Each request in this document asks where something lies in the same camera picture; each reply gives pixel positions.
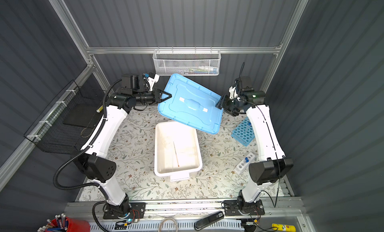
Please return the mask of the white small tube rack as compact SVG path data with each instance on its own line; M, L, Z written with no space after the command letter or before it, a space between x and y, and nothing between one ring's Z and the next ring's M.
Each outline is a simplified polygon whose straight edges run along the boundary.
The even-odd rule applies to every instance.
M248 163L245 163L245 161L244 161L246 156L250 157L250 162L248 162ZM255 159L256 159L256 155L253 154L252 152L250 152L246 156L236 165L236 167L234 169L234 172L237 175L241 175L249 167L249 164L253 163L255 161Z

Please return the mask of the blue plastic bin lid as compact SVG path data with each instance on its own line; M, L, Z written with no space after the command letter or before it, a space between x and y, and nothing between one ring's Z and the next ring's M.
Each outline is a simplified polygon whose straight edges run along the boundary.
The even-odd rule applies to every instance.
M180 74L170 76L164 92L171 98L158 104L158 112L171 120L217 134L223 110L216 108L221 96Z

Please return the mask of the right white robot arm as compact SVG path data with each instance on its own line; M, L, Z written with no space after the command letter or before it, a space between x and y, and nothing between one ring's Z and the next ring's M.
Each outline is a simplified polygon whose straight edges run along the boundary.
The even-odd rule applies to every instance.
M240 191L237 204L233 207L242 215L264 215L259 200L261 193L279 182L293 167L293 160L287 158L278 142L270 116L270 107L264 103L265 93L256 91L248 76L239 76L229 95L223 95L216 104L218 109L236 117L246 114L258 146L258 162L248 166L250 180Z

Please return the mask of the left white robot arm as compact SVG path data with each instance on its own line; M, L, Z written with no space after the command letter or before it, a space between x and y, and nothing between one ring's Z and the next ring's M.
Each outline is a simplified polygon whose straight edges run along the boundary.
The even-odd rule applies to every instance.
M155 87L159 80L155 73L143 75L124 74L105 92L102 99L102 117L83 145L80 152L61 165L55 172L53 184L59 190L75 190L84 187L97 187L105 197L108 211L118 218L127 218L133 213L128 195L121 189L115 172L117 165L108 160L108 151L121 123L137 105L149 106L162 103L171 94ZM77 186L63 186L59 175L70 163L89 179L89 183Z

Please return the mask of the white plastic storage bin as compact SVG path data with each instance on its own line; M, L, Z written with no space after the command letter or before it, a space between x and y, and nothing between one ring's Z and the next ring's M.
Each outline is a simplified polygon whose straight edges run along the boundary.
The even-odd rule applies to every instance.
M197 130L176 121L156 125L155 174L166 181L188 180L203 168Z

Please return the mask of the long glass stirring rod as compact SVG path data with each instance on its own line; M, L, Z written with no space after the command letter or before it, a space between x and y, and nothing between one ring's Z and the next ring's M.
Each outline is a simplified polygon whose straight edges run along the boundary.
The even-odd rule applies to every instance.
M174 146L174 151L175 151L177 165L178 165L178 167L180 167L179 158L178 158L178 152L177 152L177 148L176 148L176 143L174 141L173 141L173 146Z

